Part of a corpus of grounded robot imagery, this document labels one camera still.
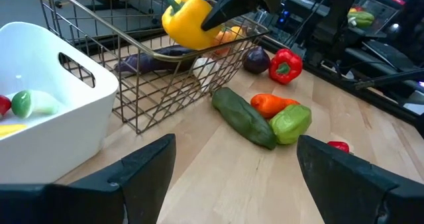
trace eggplant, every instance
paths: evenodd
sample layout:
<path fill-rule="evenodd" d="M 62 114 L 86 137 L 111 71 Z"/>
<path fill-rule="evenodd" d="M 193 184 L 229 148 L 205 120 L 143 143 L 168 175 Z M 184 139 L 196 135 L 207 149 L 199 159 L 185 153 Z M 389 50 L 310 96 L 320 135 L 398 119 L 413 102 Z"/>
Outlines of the eggplant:
<path fill-rule="evenodd" d="M 156 49 L 155 52 L 168 55 L 168 56 L 182 56 L 185 54 L 189 54 L 190 52 L 194 52 L 195 50 L 184 48 L 180 45 L 173 45 L 166 48 Z M 123 61 L 118 62 L 114 66 L 114 70 L 116 72 L 129 72 L 131 74 L 135 74 L 137 71 L 137 57 L 140 59 L 140 64 L 138 66 L 139 72 L 141 74 L 146 74 L 153 71 L 160 70 L 169 70 L 175 71 L 178 66 L 178 62 L 165 62 L 161 60 L 154 59 L 152 56 L 142 53 L 142 54 L 134 54 L 127 56 Z M 180 67 L 178 68 L 179 72 L 188 71 L 193 65 L 196 57 L 184 60 L 181 62 Z"/>
<path fill-rule="evenodd" d="M 253 74 L 261 74 L 262 72 L 265 72 L 271 64 L 270 57 L 260 46 L 252 48 L 244 53 L 242 61 L 243 68 Z"/>

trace green bell pepper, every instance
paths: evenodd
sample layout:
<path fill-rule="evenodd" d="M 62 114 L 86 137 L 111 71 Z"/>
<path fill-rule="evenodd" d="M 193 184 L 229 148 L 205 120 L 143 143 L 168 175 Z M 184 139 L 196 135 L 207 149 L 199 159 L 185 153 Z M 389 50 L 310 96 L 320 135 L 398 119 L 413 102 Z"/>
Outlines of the green bell pepper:
<path fill-rule="evenodd" d="M 279 144 L 295 143 L 311 123 L 312 112 L 303 105 L 289 105 L 270 121 Z"/>

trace white container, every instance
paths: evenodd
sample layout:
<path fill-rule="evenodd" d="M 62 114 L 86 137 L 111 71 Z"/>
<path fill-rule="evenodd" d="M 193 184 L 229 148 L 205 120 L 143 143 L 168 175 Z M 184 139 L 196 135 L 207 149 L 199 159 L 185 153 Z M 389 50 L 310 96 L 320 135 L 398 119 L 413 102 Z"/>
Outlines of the white container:
<path fill-rule="evenodd" d="M 65 70 L 59 53 L 90 71 L 89 87 Z M 0 29 L 0 94 L 35 89 L 53 95 L 63 107 L 56 115 L 18 119 L 11 110 L 0 125 L 28 127 L 0 139 L 0 183 L 54 182 L 101 149 L 116 77 L 45 28 L 9 23 Z"/>

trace cucumber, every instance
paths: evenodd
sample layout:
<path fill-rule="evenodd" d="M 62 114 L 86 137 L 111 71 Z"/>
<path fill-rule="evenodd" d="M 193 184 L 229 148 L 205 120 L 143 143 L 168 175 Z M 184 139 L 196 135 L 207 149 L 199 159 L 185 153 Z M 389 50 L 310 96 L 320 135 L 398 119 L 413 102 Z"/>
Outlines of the cucumber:
<path fill-rule="evenodd" d="M 212 106 L 244 138 L 270 150 L 275 149 L 277 137 L 271 126 L 249 103 L 230 88 L 222 87 L 215 91 Z"/>

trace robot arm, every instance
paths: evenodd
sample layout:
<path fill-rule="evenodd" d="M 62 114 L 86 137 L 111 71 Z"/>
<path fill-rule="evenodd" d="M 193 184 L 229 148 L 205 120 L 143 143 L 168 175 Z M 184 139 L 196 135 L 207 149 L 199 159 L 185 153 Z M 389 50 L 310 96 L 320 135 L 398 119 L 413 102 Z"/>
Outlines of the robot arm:
<path fill-rule="evenodd" d="M 232 18 L 255 11 L 258 7 L 270 13 L 281 9 L 281 0 L 219 0 L 203 21 L 201 28 L 207 31 Z"/>

